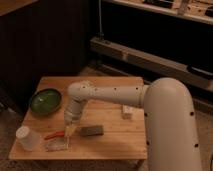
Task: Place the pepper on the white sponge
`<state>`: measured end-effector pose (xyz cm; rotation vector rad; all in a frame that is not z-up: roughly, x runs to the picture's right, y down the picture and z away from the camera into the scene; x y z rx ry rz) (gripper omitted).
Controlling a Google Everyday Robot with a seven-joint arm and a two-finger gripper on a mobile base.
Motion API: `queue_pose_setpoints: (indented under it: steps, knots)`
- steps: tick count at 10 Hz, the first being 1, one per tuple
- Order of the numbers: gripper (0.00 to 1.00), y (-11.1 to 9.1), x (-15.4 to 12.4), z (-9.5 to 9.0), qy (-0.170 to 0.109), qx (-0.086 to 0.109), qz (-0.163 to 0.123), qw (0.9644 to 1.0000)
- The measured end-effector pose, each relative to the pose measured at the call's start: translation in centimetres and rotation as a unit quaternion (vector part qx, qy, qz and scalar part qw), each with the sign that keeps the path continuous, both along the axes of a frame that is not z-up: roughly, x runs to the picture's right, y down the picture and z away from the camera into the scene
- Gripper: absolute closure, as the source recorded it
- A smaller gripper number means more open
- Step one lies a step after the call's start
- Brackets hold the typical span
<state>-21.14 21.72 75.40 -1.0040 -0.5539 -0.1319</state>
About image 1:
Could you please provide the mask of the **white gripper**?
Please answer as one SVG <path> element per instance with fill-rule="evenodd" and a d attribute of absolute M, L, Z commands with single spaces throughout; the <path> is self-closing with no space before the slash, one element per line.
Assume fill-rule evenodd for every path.
<path fill-rule="evenodd" d="M 82 104 L 75 101 L 75 100 L 70 100 L 65 107 L 64 111 L 64 122 L 67 125 L 65 129 L 65 139 L 66 139 L 66 148 L 69 148 L 69 126 L 70 124 L 78 123 L 81 119 L 82 116 Z M 75 132 L 77 126 L 72 125 L 71 132 Z"/>

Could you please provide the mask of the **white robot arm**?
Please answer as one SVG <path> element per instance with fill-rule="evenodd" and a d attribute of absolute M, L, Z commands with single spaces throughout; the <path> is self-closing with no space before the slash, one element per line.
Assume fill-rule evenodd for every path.
<path fill-rule="evenodd" d="M 142 108 L 149 171 L 203 171 L 192 96 L 179 80 L 165 77 L 136 86 L 81 81 L 70 84 L 67 95 L 64 122 L 71 125 L 80 121 L 90 99 Z"/>

